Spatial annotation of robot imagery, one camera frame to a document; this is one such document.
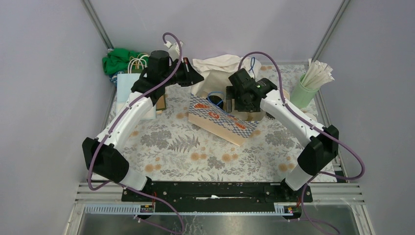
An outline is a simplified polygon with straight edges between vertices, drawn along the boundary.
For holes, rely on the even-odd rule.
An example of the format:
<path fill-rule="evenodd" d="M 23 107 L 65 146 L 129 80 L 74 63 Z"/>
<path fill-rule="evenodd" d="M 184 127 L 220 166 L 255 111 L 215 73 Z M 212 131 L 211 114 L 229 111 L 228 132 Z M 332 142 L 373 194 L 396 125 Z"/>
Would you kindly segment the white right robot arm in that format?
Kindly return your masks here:
<path fill-rule="evenodd" d="M 297 138 L 303 146 L 297 166 L 282 181 L 281 197 L 288 202 L 300 195 L 300 188 L 316 176 L 338 155 L 335 141 L 339 131 L 333 125 L 324 127 L 294 106 L 267 78 L 255 81 L 245 69 L 229 77 L 226 88 L 227 111 L 258 112 L 273 116 Z"/>

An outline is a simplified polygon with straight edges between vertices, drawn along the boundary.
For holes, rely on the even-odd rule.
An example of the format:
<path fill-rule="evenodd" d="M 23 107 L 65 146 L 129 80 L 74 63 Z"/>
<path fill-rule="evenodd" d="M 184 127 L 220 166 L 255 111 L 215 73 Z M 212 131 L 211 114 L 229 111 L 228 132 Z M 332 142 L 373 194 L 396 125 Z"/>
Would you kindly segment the black coffee lid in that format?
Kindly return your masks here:
<path fill-rule="evenodd" d="M 224 95 L 222 92 L 210 92 L 207 95 L 206 100 L 208 100 L 211 104 L 223 110 L 225 104 L 223 98 L 219 96 L 220 94 Z"/>

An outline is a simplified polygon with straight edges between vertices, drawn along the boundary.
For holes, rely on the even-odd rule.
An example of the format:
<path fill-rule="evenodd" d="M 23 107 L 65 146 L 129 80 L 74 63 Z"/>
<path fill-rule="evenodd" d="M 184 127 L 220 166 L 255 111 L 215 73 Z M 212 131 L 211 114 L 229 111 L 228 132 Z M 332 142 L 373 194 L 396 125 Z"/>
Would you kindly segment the blue checkered paper bag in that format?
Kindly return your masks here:
<path fill-rule="evenodd" d="M 215 135 L 235 145 L 241 146 L 248 138 L 259 134 L 258 129 L 264 112 L 247 113 L 225 111 L 226 87 L 231 85 L 229 74 L 214 71 L 204 78 L 204 81 L 193 85 L 190 92 L 188 120 Z M 224 100 L 224 109 L 220 109 L 206 100 L 210 92 L 222 92 L 219 95 Z"/>

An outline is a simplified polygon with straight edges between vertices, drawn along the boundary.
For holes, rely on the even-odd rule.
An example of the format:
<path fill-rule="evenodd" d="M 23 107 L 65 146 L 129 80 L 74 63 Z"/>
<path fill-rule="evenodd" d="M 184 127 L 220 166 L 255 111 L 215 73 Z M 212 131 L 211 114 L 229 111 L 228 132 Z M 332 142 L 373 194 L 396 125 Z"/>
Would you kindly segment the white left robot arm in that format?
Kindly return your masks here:
<path fill-rule="evenodd" d="M 122 109 L 110 124 L 95 138 L 85 138 L 82 149 L 88 176 L 98 174 L 109 181 L 133 188 L 133 195 L 140 201 L 151 197 L 150 178 L 134 170 L 121 154 L 125 143 L 138 122 L 165 94 L 165 88 L 178 84 L 188 87 L 203 81 L 188 58 L 174 61 L 167 51 L 151 52 L 147 67 L 139 73 Z"/>

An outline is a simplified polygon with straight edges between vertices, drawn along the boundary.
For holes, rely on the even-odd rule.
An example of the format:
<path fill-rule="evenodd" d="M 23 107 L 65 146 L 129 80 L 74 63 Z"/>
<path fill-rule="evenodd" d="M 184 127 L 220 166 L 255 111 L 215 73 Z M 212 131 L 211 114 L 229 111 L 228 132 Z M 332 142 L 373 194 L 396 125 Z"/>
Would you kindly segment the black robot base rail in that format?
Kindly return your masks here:
<path fill-rule="evenodd" d="M 285 183 L 152 181 L 143 192 L 171 204 L 178 212 L 274 212 L 275 203 L 311 203 L 310 187 L 291 190 Z"/>

